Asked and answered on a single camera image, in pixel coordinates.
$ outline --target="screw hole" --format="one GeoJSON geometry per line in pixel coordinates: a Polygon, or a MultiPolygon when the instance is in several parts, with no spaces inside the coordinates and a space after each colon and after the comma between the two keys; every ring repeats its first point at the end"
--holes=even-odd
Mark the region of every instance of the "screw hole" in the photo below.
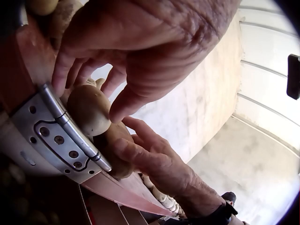
{"type": "Polygon", "coordinates": [[[30,138],[30,142],[33,143],[33,144],[35,144],[37,142],[37,140],[34,137],[31,137],[30,138]]]}
{"type": "Polygon", "coordinates": [[[29,111],[32,113],[32,114],[35,114],[37,109],[35,108],[35,106],[30,106],[29,107],[29,111]]]}
{"type": "Polygon", "coordinates": [[[69,156],[73,159],[78,157],[78,152],[77,151],[70,151],[69,156]]]}

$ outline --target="forearm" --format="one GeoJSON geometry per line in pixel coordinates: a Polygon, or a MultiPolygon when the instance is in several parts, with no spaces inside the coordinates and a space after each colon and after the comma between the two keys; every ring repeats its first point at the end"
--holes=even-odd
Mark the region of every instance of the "forearm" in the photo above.
{"type": "Polygon", "coordinates": [[[225,200],[217,192],[204,183],[201,178],[192,171],[194,179],[188,184],[181,195],[174,198],[184,210],[188,218],[206,217],[212,214],[225,200]]]}

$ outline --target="wooden slat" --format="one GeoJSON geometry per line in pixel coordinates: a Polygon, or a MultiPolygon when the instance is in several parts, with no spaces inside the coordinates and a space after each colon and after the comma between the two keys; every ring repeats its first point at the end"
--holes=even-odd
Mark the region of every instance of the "wooden slat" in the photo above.
{"type": "Polygon", "coordinates": [[[54,64],[50,42],[28,15],[28,25],[0,44],[0,100],[4,110],[13,113],[36,92],[37,85],[51,81],[54,64]]]}
{"type": "Polygon", "coordinates": [[[129,225],[148,225],[140,211],[126,206],[121,206],[120,209],[129,225]]]}
{"type": "Polygon", "coordinates": [[[165,216],[175,215],[154,198],[136,173],[117,181],[102,171],[81,185],[95,194],[133,209],[165,216]]]}
{"type": "Polygon", "coordinates": [[[88,202],[95,225],[129,225],[117,203],[98,195],[90,197],[88,202]]]}

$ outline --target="hand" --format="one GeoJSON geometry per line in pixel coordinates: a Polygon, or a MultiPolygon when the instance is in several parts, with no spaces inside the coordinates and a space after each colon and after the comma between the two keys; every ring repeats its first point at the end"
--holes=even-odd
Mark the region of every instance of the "hand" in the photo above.
{"type": "Polygon", "coordinates": [[[135,130],[134,143],[118,139],[112,151],[149,175],[157,189],[174,197],[188,217],[207,216],[225,204],[144,121],[125,117],[123,123],[135,130]]]}
{"type": "Polygon", "coordinates": [[[125,117],[122,121],[135,130],[134,143],[119,139],[112,147],[121,159],[147,174],[153,184],[170,196],[181,195],[197,176],[169,142],[156,134],[144,121],[125,117]]]}
{"type": "Polygon", "coordinates": [[[52,85],[58,96],[107,63],[101,87],[117,123],[162,98],[207,56],[225,33],[240,0],[90,0],[62,38],[52,85]]]}

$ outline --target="pile of potatoes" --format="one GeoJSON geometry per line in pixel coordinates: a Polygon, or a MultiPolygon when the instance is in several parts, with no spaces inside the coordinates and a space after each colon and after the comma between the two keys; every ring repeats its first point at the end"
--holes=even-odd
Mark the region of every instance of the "pile of potatoes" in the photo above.
{"type": "Polygon", "coordinates": [[[82,6],[79,0],[26,0],[26,7],[32,14],[47,17],[47,23],[42,24],[46,29],[41,29],[51,39],[54,50],[59,49],[64,31],[82,6]]]}
{"type": "Polygon", "coordinates": [[[60,225],[57,213],[33,194],[25,173],[0,154],[1,224],[60,225]]]}
{"type": "Polygon", "coordinates": [[[150,178],[143,174],[142,175],[143,182],[147,188],[152,192],[153,196],[168,210],[171,212],[183,216],[185,213],[180,207],[180,205],[176,202],[176,200],[169,195],[166,195],[164,193],[161,193],[151,182],[150,178]]]}

